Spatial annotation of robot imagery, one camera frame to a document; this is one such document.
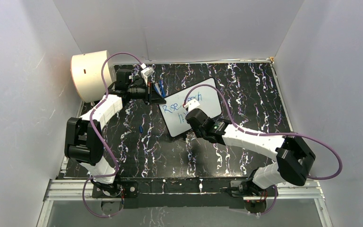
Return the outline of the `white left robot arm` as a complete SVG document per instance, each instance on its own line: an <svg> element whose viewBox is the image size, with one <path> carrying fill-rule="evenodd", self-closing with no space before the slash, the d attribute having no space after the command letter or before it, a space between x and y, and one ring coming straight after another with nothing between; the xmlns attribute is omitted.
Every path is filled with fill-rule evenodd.
<svg viewBox="0 0 363 227"><path fill-rule="evenodd" d="M111 197L122 192L121 182L115 179L118 162L105 142L102 129L130 100L141 99L147 105L164 104L160 86L150 80L152 67L146 67L136 79L131 70L116 72L116 81L109 84L101 80L104 96L88 113L79 118L69 118L66 126L64 154L77 161L91 174L94 182L104 185Z"/></svg>

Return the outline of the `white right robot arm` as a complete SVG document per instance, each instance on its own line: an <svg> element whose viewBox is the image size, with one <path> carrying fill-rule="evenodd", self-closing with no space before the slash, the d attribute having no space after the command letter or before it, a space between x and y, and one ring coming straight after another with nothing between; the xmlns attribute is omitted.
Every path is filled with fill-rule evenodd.
<svg viewBox="0 0 363 227"><path fill-rule="evenodd" d="M247 189L254 196L261 195L266 188L279 183L305 185L316 158L307 143L295 135L262 136L253 130L239 130L231 121L222 118L214 120L198 108L187 114L186 121L198 138L241 147L274 161L250 175Z"/></svg>

